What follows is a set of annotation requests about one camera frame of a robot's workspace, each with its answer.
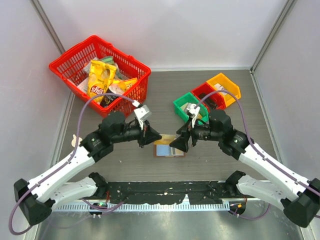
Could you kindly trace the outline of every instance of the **black mount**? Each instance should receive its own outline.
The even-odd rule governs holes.
[[[220,181],[131,181],[109,182],[112,204],[180,204],[188,195],[191,205],[221,204],[222,199],[243,198],[230,195],[225,182]]]
[[[189,138],[192,139],[192,146],[198,140],[217,141],[220,149],[227,155],[239,159],[241,153],[249,145],[247,135],[234,129],[230,117],[224,110],[212,110],[209,114],[209,123],[199,124],[196,120],[194,128],[191,127],[192,118],[176,132],[180,136],[170,143],[170,147],[179,149],[185,153],[189,150]]]
[[[135,118],[126,123],[125,114],[120,111],[111,112],[99,124],[99,128],[88,134],[80,143],[93,157],[95,162],[108,155],[114,150],[114,144],[137,140],[141,148],[144,145],[160,140],[162,136],[154,130],[148,120],[144,121],[144,128],[141,129],[139,121]]]
[[[241,194],[237,188],[237,184],[239,180],[245,176],[246,174],[243,171],[235,171],[232,173],[227,180],[225,180],[226,189],[230,193],[231,196],[237,196]]]
[[[97,190],[93,197],[102,198],[108,190],[108,184],[106,183],[106,180],[97,172],[92,172],[89,175],[89,178],[92,178],[97,186]],[[23,194],[25,194],[25,192],[29,190],[28,185],[28,182],[22,178],[14,183],[13,188],[16,202],[23,196]],[[37,225],[49,217],[52,212],[51,207],[56,202],[49,198],[43,203],[38,201],[37,198],[37,195],[32,195],[29,193],[19,204],[23,215],[31,226]]]
[[[309,187],[320,192],[320,180],[313,179]],[[287,198],[281,199],[284,206],[283,213],[294,224],[306,228],[320,210],[320,198],[308,189],[298,192],[298,196],[294,201]]]

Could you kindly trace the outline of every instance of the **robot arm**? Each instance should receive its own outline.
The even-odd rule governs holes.
[[[79,198],[95,196],[101,198],[108,190],[108,183],[98,173],[91,173],[83,180],[65,184],[77,173],[90,167],[114,150],[115,143],[137,140],[140,147],[162,138],[149,124],[147,117],[151,114],[145,105],[136,106],[136,118],[130,123],[125,122],[122,112],[111,112],[99,124],[98,129],[88,134],[76,148],[74,157],[42,184],[39,181],[53,173],[70,155],[51,167],[41,175],[28,182],[20,179],[14,184],[15,200],[18,201],[29,189],[37,185],[19,204],[24,216],[31,226],[45,220],[52,210]]]
[[[199,110],[195,104],[187,107],[189,120],[176,132],[180,136],[170,147],[187,152],[190,137],[193,146],[198,140],[217,141],[225,154],[252,167],[270,181],[259,181],[236,171],[226,180],[231,193],[250,195],[266,201],[283,210],[293,223],[307,227],[320,210],[320,198],[304,186],[319,192],[320,181],[317,178],[309,181],[288,169],[268,155],[253,139],[252,146],[245,133],[233,128],[230,117],[223,110],[211,111],[209,123],[203,122],[200,125],[201,120],[196,119]]]

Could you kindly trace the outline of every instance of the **metal frame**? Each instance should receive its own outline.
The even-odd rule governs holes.
[[[91,204],[97,202],[105,202],[105,199],[89,200]],[[108,203],[107,206],[114,207],[116,204]],[[90,206],[81,200],[70,202],[63,206],[60,206],[55,212],[99,212],[94,209],[90,209]],[[188,195],[185,196],[181,204],[172,205],[160,205],[160,204],[123,204],[115,212],[192,212],[192,211],[229,211],[230,204],[228,200],[223,200],[218,204],[193,204],[189,202]]]
[[[182,71],[229,71],[249,70],[250,66],[225,66],[225,67],[178,67],[178,68],[151,68],[152,72],[182,72]]]
[[[65,50],[62,42],[60,41],[54,27],[52,26],[47,14],[45,13],[43,7],[41,6],[39,0],[30,0],[30,3],[34,7],[34,10],[38,14],[40,20],[42,21],[43,26],[45,27],[48,34],[50,35],[56,48],[58,49],[60,54],[63,54],[66,50]],[[52,167],[53,165],[55,165],[59,161],[59,157],[60,157],[61,149],[63,146],[63,142],[64,142],[64,138],[65,138],[65,134],[66,134],[69,118],[70,118],[71,109],[72,109],[72,106],[74,103],[74,99],[75,99],[75,95],[70,91],[70,94],[68,96],[68,99],[67,99],[67,102],[65,105],[65,111],[64,111],[64,114],[63,114],[63,117],[61,120],[59,132],[57,135],[56,145],[55,145],[55,148],[54,148],[54,151],[52,154],[52,160],[51,160],[50,167]]]
[[[35,240],[37,236],[38,228],[39,228],[39,225],[33,226],[29,231],[26,232],[23,240]]]
[[[300,230],[304,240],[316,240],[316,236],[310,225],[306,228],[300,227]]]
[[[281,10],[280,15],[278,16],[277,20],[275,21],[271,32],[269,33],[268,37],[266,38],[258,56],[256,57],[250,71],[252,73],[254,73],[260,63],[260,61],[262,60],[262,58],[264,57],[266,51],[268,50],[269,46],[271,45],[271,43],[273,42],[273,40],[275,39],[275,36],[277,35],[279,29],[281,28],[281,26],[283,25],[283,23],[285,22],[288,14],[290,13],[290,11],[292,10],[292,8],[294,7],[295,3],[297,2],[297,0],[287,0],[283,9]]]

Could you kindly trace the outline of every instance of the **plastic bin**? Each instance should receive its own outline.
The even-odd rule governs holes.
[[[88,76],[83,72],[83,67],[94,57],[101,59],[106,56],[113,56],[121,74],[129,79],[138,79],[124,95],[143,103],[147,97],[148,77],[151,73],[150,68],[137,61],[133,56],[124,54],[113,47],[111,43],[102,40],[98,36],[90,36],[88,39],[70,48],[57,60],[50,63],[49,68],[62,79],[78,98],[87,102],[90,97],[76,87]],[[135,109],[129,101],[121,97],[118,97],[106,108],[100,106],[95,101],[92,101],[89,105],[102,117],[106,117],[112,111],[121,111],[127,117]]]
[[[184,122],[188,121],[189,119],[189,116],[181,109],[181,107],[186,103],[197,104],[199,103],[199,100],[191,92],[188,92],[187,94],[173,101],[174,112],[178,114]],[[202,116],[201,120],[204,121],[205,123],[208,122],[209,113],[207,108],[203,104],[200,105],[199,113]]]
[[[211,92],[213,92],[214,89],[207,83],[203,83],[200,86],[196,87],[195,89],[193,89],[191,91],[191,93],[200,101],[200,94],[209,94]],[[218,107],[216,109],[225,109],[226,108],[226,104],[224,101],[224,97],[218,93],[213,94],[209,97],[212,101],[214,101]],[[210,108],[209,106],[206,104],[206,102],[203,102],[203,105],[206,107],[206,109],[208,110],[208,112],[210,112]]]
[[[213,78],[206,81],[214,90],[219,90],[217,87],[215,87],[216,84],[220,84],[223,88],[225,88],[227,91],[231,92],[236,96],[237,99],[241,98],[241,92],[238,85],[233,83],[229,78],[227,78],[223,73],[219,73],[218,75],[214,76]],[[225,107],[230,106],[233,104],[236,100],[230,96],[229,94],[223,94],[222,92],[219,92],[225,102]]]

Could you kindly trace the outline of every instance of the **orange bin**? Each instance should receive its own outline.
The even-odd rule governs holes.
[[[225,89],[230,93],[234,94],[237,99],[241,98],[241,92],[238,85],[232,82],[229,78],[226,77],[223,73],[219,73],[218,75],[214,76],[213,78],[206,81],[215,91]],[[219,92],[223,97],[225,107],[230,106],[236,100],[227,93]]]

